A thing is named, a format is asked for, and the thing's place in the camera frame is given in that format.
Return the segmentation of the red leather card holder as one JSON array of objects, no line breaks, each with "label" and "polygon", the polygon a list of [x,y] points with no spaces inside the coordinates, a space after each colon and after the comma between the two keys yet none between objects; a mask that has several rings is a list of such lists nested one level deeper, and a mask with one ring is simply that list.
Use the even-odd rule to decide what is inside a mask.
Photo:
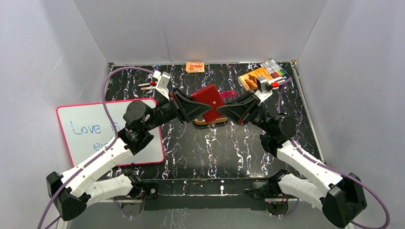
[{"label": "red leather card holder", "polygon": [[217,118],[224,117],[216,111],[216,108],[225,105],[225,99],[236,98],[237,96],[238,92],[235,90],[219,92],[214,84],[210,84],[191,95],[193,100],[212,106],[211,111],[202,115],[206,122],[211,122]]}]

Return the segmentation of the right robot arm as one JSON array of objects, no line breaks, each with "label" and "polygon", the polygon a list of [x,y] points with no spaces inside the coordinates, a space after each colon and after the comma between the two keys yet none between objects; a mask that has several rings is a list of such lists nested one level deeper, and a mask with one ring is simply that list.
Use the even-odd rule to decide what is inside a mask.
[{"label": "right robot arm", "polygon": [[307,153],[294,141],[296,121],[279,113],[270,115],[264,101],[273,91],[288,80],[278,77],[266,81],[256,80],[257,91],[245,93],[236,100],[225,103],[216,111],[238,125],[252,123],[264,131],[260,135],[263,149],[273,157],[295,168],[304,177],[298,178],[286,170],[280,170],[268,179],[267,187],[272,196],[295,196],[320,209],[330,223],[345,228],[367,207],[360,179],[353,173],[340,175]]}]

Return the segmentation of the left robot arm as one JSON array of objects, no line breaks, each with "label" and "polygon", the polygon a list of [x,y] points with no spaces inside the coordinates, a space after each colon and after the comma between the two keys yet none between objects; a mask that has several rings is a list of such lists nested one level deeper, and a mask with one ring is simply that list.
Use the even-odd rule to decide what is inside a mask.
[{"label": "left robot arm", "polygon": [[51,200],[46,210],[54,205],[59,217],[69,221],[99,200],[116,196],[140,197],[143,186],[134,175],[122,175],[100,182],[97,180],[143,150],[154,138],[150,130],[176,118],[181,123],[191,122],[212,109],[210,104],[197,102],[179,89],[170,92],[166,84],[170,80],[168,73],[155,74],[159,75],[158,82],[163,82],[160,93],[167,101],[154,108],[140,100],[129,103],[123,115],[124,127],[114,131],[114,137],[106,146],[65,172],[50,173],[46,177],[46,184]]}]

